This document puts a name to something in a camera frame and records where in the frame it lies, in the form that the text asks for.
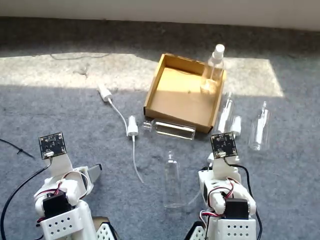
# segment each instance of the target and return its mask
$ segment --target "upright clear bottle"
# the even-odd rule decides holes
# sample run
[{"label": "upright clear bottle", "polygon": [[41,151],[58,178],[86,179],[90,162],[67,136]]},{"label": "upright clear bottle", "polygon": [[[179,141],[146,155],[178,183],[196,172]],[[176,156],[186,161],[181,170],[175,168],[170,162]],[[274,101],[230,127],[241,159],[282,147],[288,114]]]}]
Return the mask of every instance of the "upright clear bottle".
[{"label": "upright clear bottle", "polygon": [[168,152],[168,159],[164,166],[164,181],[164,207],[182,207],[184,201],[181,194],[180,166],[174,159],[172,151]]},{"label": "upright clear bottle", "polygon": [[204,66],[200,85],[201,93],[213,95],[217,92],[225,68],[224,52],[225,46],[222,44],[215,46],[214,52]]}]

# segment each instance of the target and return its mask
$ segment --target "bottle cap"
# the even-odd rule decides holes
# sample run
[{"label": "bottle cap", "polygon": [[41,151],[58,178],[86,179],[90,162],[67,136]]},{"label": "bottle cap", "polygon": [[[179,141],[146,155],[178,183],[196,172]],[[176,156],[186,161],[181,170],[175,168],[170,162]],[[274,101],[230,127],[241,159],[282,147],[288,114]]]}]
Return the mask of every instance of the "bottle cap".
[{"label": "bottle cap", "polygon": [[225,46],[222,44],[217,44],[215,46],[214,52],[212,53],[212,57],[215,60],[222,60],[224,58]]}]

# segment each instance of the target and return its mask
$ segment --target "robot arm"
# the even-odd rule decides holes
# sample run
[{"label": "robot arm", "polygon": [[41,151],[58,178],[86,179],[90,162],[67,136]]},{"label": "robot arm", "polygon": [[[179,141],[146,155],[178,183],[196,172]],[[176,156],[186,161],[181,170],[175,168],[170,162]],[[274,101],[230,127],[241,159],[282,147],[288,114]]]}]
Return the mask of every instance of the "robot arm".
[{"label": "robot arm", "polygon": [[73,168],[62,132],[40,137],[39,144],[51,172],[51,177],[45,179],[34,194],[35,209],[40,217],[37,222],[44,238],[98,239],[90,208],[82,198],[92,191],[93,182],[102,171],[101,165]]},{"label": "robot arm", "polygon": [[202,223],[193,226],[186,240],[256,239],[256,202],[241,184],[239,162],[232,133],[211,136],[212,153],[208,162],[212,169],[198,172],[199,185],[207,210],[200,212]]}]

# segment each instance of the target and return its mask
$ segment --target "black cable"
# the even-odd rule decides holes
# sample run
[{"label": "black cable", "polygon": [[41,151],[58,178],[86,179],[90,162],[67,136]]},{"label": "black cable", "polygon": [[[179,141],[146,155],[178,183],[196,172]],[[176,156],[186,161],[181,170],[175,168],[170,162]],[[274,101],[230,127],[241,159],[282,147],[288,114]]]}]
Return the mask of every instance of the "black cable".
[{"label": "black cable", "polygon": [[207,240],[210,217],[211,217],[211,216],[208,216],[208,221],[206,221],[206,230],[205,230],[205,238],[204,238],[204,240]]},{"label": "black cable", "polygon": [[4,139],[1,139],[0,138],[0,142],[3,142],[3,143],[6,143],[6,144],[9,144],[10,146],[12,146],[12,147],[14,147],[15,149],[17,149],[18,150],[18,152],[16,153],[16,154],[19,154],[19,153],[23,153],[23,154],[25,154],[25,155],[27,155],[27,156],[29,156],[30,158],[35,158],[34,156],[32,156],[31,154],[29,154],[29,153],[27,153],[26,151],[24,151],[22,148],[20,148],[20,147],[18,147],[18,146],[16,146],[16,145],[14,145],[13,143],[11,143],[11,142],[9,142],[9,141],[6,141],[6,140],[4,140]]},{"label": "black cable", "polygon": [[[252,191],[251,191],[251,186],[250,186],[250,177],[249,177],[249,171],[246,167],[242,166],[242,165],[239,165],[239,164],[229,164],[226,160],[226,158],[224,157],[224,162],[230,166],[230,167],[236,167],[236,168],[240,168],[240,169],[243,169],[246,173],[246,182],[247,182],[247,185],[248,185],[248,190],[249,190],[249,194],[251,195],[251,197],[254,199],[254,196],[252,194]],[[258,237],[256,238],[256,240],[260,240],[261,239],[261,236],[262,236],[262,231],[263,231],[263,227],[262,227],[262,222],[261,222],[261,219],[260,219],[260,216],[259,216],[259,213],[258,213],[258,210],[255,211],[255,215],[256,215],[256,219],[258,220],[258,223],[259,223],[259,233],[258,233]]]},{"label": "black cable", "polygon": [[43,238],[44,238],[44,235],[42,235],[41,237],[36,238],[35,240],[40,240],[40,239],[43,239]]},{"label": "black cable", "polygon": [[32,174],[27,180],[25,180],[23,183],[21,183],[9,196],[9,198],[7,199],[7,201],[5,202],[5,205],[3,207],[2,213],[1,213],[1,218],[0,218],[0,231],[1,231],[1,237],[2,240],[7,240],[6,239],[6,234],[5,234],[5,225],[4,225],[4,221],[5,221],[5,215],[6,215],[6,211],[7,208],[11,202],[11,200],[14,198],[14,196],[17,194],[17,192],[24,186],[26,185],[26,183],[28,183],[31,179],[33,179],[34,177],[36,177],[37,175],[39,175],[40,173],[42,173],[44,170],[46,170],[47,168],[49,168],[52,164],[52,158],[50,158],[50,163],[48,166],[45,166],[44,168],[36,171],[34,174]]}]

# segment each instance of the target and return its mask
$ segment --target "gray carpet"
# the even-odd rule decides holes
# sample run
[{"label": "gray carpet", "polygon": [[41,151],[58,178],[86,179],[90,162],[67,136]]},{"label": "gray carpet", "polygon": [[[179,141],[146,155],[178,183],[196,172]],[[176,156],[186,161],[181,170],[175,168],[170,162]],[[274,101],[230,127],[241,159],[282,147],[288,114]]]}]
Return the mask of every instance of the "gray carpet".
[{"label": "gray carpet", "polygon": [[[141,125],[161,54],[205,60],[217,43],[226,46],[224,91],[235,92],[235,112],[243,119],[236,143],[251,173],[262,239],[318,239],[320,35],[304,31],[1,18],[0,138],[36,156],[17,155],[0,143],[1,208],[13,188],[43,166],[38,137],[62,131],[74,167],[102,164],[102,176],[85,198],[93,216],[109,217],[123,240],[183,239],[204,206],[199,198],[181,217],[165,211],[166,152],[174,150],[180,161],[188,201],[199,190],[197,170],[211,151],[209,136],[197,134],[194,141],[184,141],[141,132],[136,161],[142,185],[123,123],[95,86],[98,81],[108,85],[123,115],[136,115]],[[273,114],[271,148],[257,154],[247,141],[250,122],[264,100]],[[41,235],[35,227],[33,194],[46,176],[32,180],[13,199],[5,219],[7,239]]]}]

